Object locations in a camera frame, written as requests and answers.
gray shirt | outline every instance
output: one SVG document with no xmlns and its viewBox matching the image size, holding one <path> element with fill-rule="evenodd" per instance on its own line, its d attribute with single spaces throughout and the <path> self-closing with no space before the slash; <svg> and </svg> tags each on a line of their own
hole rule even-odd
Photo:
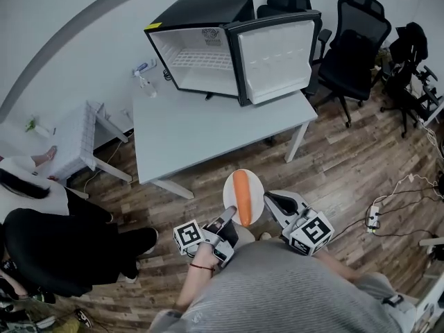
<svg viewBox="0 0 444 333">
<path fill-rule="evenodd" d="M 151 331 L 409 332 L 402 321 L 413 306 L 382 304 L 393 295 L 381 274 L 353 285 L 282 242 L 258 241 L 240 248 L 183 315 L 160 312 Z"/>
</svg>

open fridge door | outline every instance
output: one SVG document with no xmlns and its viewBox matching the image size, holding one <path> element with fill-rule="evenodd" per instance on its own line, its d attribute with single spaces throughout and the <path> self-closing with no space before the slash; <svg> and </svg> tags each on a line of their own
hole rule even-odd
<svg viewBox="0 0 444 333">
<path fill-rule="evenodd" d="M 224 26 L 232 43 L 239 102 L 263 103 L 308 86 L 316 38 L 315 10 Z"/>
</svg>

hand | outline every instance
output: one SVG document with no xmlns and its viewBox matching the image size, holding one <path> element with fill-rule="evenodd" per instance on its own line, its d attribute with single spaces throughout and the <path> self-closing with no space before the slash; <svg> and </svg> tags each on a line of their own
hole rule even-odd
<svg viewBox="0 0 444 333">
<path fill-rule="evenodd" d="M 49 149 L 49 151 L 47 151 L 45 154 L 46 154 L 48 160 L 52 160 L 56 156 L 56 153 L 57 153 L 57 146 L 52 146 Z"/>
<path fill-rule="evenodd" d="M 205 268 L 214 268 L 219 263 L 219 259 L 213 255 L 211 244 L 200 243 L 192 263 Z"/>
</svg>

office chair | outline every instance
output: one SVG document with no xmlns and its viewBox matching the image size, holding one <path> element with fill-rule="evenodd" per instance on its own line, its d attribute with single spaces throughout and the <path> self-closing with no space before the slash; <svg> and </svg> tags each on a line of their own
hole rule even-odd
<svg viewBox="0 0 444 333">
<path fill-rule="evenodd" d="M 266 5 L 261 5 L 257 8 L 257 18 L 261 17 L 269 17 L 275 15 L 282 15 L 286 13 L 292 12 L 304 12 L 307 10 L 311 10 L 311 2 L 310 0 L 267 0 Z M 314 60 L 311 64 L 316 65 L 321 63 L 325 45 L 327 44 L 332 32 L 327 29 L 323 29 L 318 35 L 318 41 L 321 43 L 321 50 L 319 59 Z M 315 95 L 318 90 L 318 81 L 317 77 L 313 74 L 311 75 L 309 85 L 302 90 L 304 95 L 309 98 L 310 96 Z"/>
<path fill-rule="evenodd" d="M 427 120 L 431 114 L 430 106 L 439 105 L 436 98 L 436 88 L 429 88 L 429 77 L 438 80 L 436 75 L 425 66 L 425 71 L 418 71 L 418 65 L 428 57 L 427 38 L 424 31 L 415 22 L 407 24 L 405 27 L 396 28 L 399 38 L 389 47 L 392 63 L 391 72 L 385 82 L 384 91 L 393 100 L 392 108 L 381 107 L 381 112 L 385 110 L 399 110 L 402 113 L 404 132 L 401 134 L 405 138 L 407 134 L 407 115 L 413 120 L 413 127 L 418 125 L 418 119 L 413 115 L 414 111 L 421 119 Z M 416 76 L 422 83 L 424 94 L 419 98 L 412 95 L 407 87 L 411 83 L 412 76 Z"/>
<path fill-rule="evenodd" d="M 330 43 L 331 49 L 319 68 L 319 83 L 332 92 L 315 104 L 314 109 L 317 111 L 320 106 L 338 98 L 347 116 L 347 128 L 351 127 L 352 119 L 345 96 L 358 100 L 359 107 L 368 100 L 371 69 L 382 42 L 391 31 L 390 22 L 381 10 L 373 10 L 378 4 L 372 2 L 369 8 L 365 2 L 338 0 L 338 28 Z"/>
<path fill-rule="evenodd" d="M 372 10 L 374 13 L 384 17 L 384 7 L 378 0 L 351 0 L 363 6 L 367 10 Z"/>
</svg>

water bottle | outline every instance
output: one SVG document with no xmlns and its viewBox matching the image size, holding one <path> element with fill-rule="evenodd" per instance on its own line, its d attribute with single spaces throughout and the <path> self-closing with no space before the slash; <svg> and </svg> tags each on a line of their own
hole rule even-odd
<svg viewBox="0 0 444 333">
<path fill-rule="evenodd" d="M 146 95 L 148 95 L 149 97 L 156 97 L 157 96 L 157 91 L 154 88 L 153 84 L 151 84 L 145 78 L 142 78 L 140 75 L 140 71 L 136 70 L 134 72 L 134 75 L 139 78 L 140 88 L 144 91 L 144 93 Z"/>
</svg>

